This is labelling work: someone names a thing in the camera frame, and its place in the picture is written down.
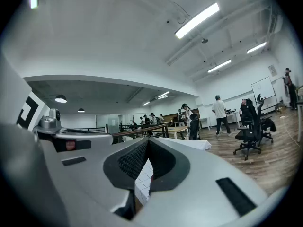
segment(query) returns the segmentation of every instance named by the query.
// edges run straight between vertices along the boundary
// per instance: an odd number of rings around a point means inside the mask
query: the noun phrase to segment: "railing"
[[[162,135],[165,138],[169,138],[169,131],[167,128],[167,124],[137,125],[137,127],[138,127],[138,129],[132,129],[131,131],[112,134],[113,142],[114,143],[123,142],[122,136],[132,136],[132,138],[134,139],[134,138],[144,137],[144,136],[157,138]]]
[[[85,130],[85,131],[93,131],[98,133],[107,133],[108,132],[108,124],[106,127],[95,127],[95,128],[77,128],[78,130]]]

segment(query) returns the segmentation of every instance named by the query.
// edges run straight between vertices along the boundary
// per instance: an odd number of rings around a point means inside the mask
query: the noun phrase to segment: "whiteboard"
[[[269,98],[275,95],[274,88],[271,84],[269,77],[262,79],[261,81],[255,82],[251,85],[254,92],[255,98],[261,94],[263,99]]]

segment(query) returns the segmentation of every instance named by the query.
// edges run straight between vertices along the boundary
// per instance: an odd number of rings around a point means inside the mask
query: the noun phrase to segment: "black slot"
[[[74,165],[80,162],[86,161],[85,157],[77,157],[69,160],[63,160],[62,163],[64,166]]]
[[[240,216],[247,214],[256,207],[230,178],[222,178],[216,180],[216,182]]]

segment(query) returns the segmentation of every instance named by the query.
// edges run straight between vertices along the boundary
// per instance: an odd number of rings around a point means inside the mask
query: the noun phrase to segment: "wooden floor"
[[[302,158],[301,149],[290,138],[291,136],[295,141],[298,138],[298,112],[286,109],[284,114],[272,113],[270,115],[276,125],[276,132],[271,133],[274,143],[271,143],[270,139],[264,138],[260,146],[262,153],[259,155],[258,151],[250,150],[247,161],[244,161],[246,150],[237,151],[236,155],[233,154],[241,143],[240,140],[235,139],[235,135],[239,132],[239,130],[234,130],[235,124],[231,124],[232,135],[230,137],[227,133],[221,133],[220,137],[216,137],[215,127],[210,131],[208,129],[200,131],[201,139],[208,140],[212,144],[209,152],[222,157],[248,174],[268,194],[290,184]]]

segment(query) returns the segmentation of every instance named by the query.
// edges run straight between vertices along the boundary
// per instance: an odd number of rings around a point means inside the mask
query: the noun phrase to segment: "ceiling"
[[[188,15],[215,2],[219,12],[182,39],[175,36]],[[56,38],[125,44],[158,57],[195,82],[221,62],[235,59],[224,70],[267,50],[246,54],[249,48],[270,42],[273,9],[271,0],[39,0],[35,11],[39,19],[24,24],[20,43],[26,45],[24,53],[32,49],[37,54],[47,42],[59,43]]]
[[[57,95],[66,96],[69,103],[77,103],[80,106],[83,102],[103,102],[142,106],[156,96],[166,91],[150,88],[134,87],[128,85],[74,80],[50,80],[28,82],[33,93],[52,107]],[[171,92],[170,97],[176,97],[181,93]]]

